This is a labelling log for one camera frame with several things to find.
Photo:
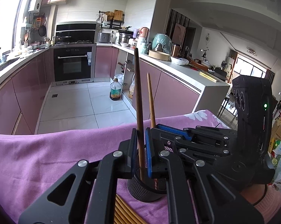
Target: pot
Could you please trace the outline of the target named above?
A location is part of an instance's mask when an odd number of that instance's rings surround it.
[[[30,44],[30,46],[33,47],[32,50],[36,50],[36,49],[38,49],[39,44],[40,44],[39,42],[37,42],[37,43],[32,43],[32,44]]]

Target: cardboard box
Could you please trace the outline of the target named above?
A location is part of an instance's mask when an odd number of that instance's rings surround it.
[[[274,125],[272,126],[271,139],[274,137],[274,135],[278,135],[281,139],[281,125],[277,126],[277,122],[274,122]]]

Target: oven door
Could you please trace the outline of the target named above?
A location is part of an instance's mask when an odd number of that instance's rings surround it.
[[[54,49],[55,81],[91,78],[92,47]]]

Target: white countertop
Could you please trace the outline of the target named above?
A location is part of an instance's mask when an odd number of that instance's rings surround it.
[[[108,44],[108,43],[97,43],[97,46],[110,46],[116,47],[123,51],[126,51],[130,54],[134,54],[134,50],[130,47],[122,47],[118,44]],[[189,83],[190,85],[198,88],[199,90],[203,91],[205,87],[215,87],[215,86],[226,86],[229,87],[229,84],[219,81],[219,82],[212,82],[209,79],[200,75],[199,71],[193,70],[186,66],[178,66],[170,61],[163,61],[157,60],[148,55],[139,54],[139,58],[142,58],[162,69],[168,71],[169,73],[175,75],[178,78],[181,78],[183,81]]]
[[[12,64],[5,67],[3,70],[0,71],[0,84],[5,81],[14,71],[16,71],[18,68],[23,66],[25,63],[27,63],[29,60],[35,58],[37,55],[41,54],[42,52],[48,50],[50,47],[46,47],[45,49],[38,50],[36,52],[33,52],[32,55],[18,59],[17,61],[13,62]]]

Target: gas stove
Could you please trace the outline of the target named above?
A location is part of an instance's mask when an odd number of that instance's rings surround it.
[[[77,42],[57,42],[56,45],[64,45],[64,44],[93,44],[90,40],[79,40]]]

